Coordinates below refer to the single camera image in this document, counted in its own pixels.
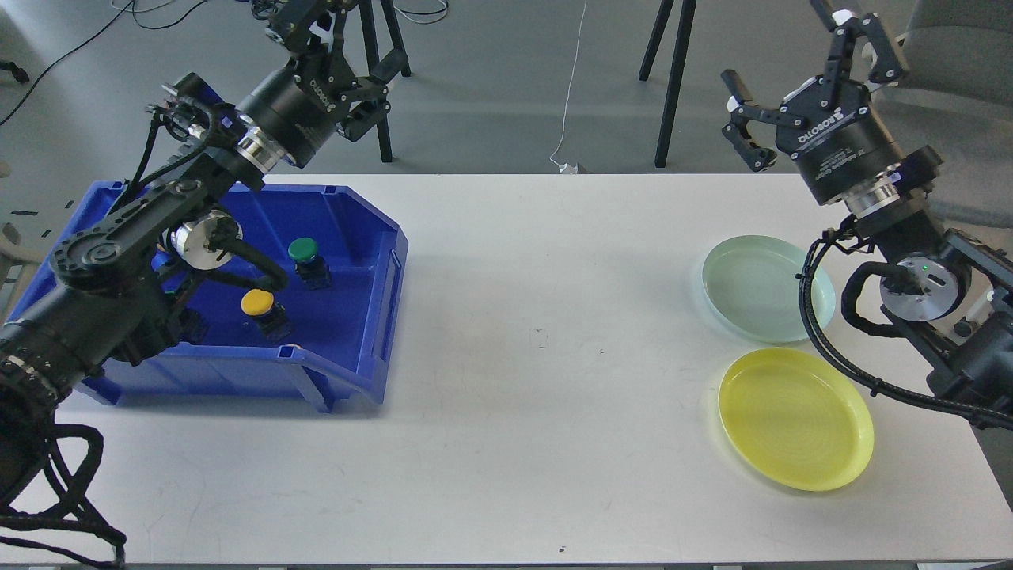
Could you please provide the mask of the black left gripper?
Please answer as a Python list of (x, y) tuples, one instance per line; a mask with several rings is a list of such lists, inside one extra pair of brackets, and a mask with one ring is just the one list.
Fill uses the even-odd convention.
[(347, 1), (286, 1), (267, 19), (265, 35), (288, 51), (289, 61), (239, 109), (281, 144), (296, 167), (311, 162), (337, 123), (340, 136), (354, 143), (374, 127), (387, 127), (389, 83), (408, 68), (408, 54), (395, 47), (368, 76), (355, 79), (343, 53), (348, 10)]

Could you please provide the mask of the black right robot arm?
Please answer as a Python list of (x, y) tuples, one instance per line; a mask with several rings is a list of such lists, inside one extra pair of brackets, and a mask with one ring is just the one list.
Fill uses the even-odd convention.
[[(796, 165), (815, 201), (842, 202), (848, 217), (822, 232), (797, 274), (803, 328), (826, 361), (847, 378), (901, 403), (947, 412), (981, 428), (1011, 428), (1011, 261), (961, 230), (948, 230), (928, 203), (942, 158), (930, 146), (904, 153), (873, 108), (867, 84), (851, 76), (860, 37), (877, 55), (868, 80), (890, 84), (908, 72), (879, 17), (814, 1), (832, 43), (824, 70), (785, 95), (777, 108), (753, 101), (734, 70), (723, 128), (754, 172), (778, 153)], [(840, 293), (840, 314), (875, 338), (905, 338), (932, 368), (929, 394), (911, 392), (843, 357), (815, 317), (813, 284), (831, 248), (879, 250)]]

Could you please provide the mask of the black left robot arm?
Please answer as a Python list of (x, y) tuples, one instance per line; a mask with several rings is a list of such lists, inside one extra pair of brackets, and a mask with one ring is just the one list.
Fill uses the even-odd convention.
[(3, 544), (123, 569), (126, 537), (86, 495), (104, 436), (55, 411), (106, 361), (136, 367), (198, 332), (188, 303), (203, 283), (286, 288), (288, 271), (222, 207), (233, 185), (260, 190), (278, 163), (307, 166), (332, 136), (373, 127), (391, 162), (389, 83), (412, 70), (393, 3), (382, 10), (387, 55), (369, 1), (282, 2), (265, 33), (288, 62), (240, 104), (189, 73), (151, 105), (134, 177), (97, 224), (55, 243), (55, 287), (2, 326)]

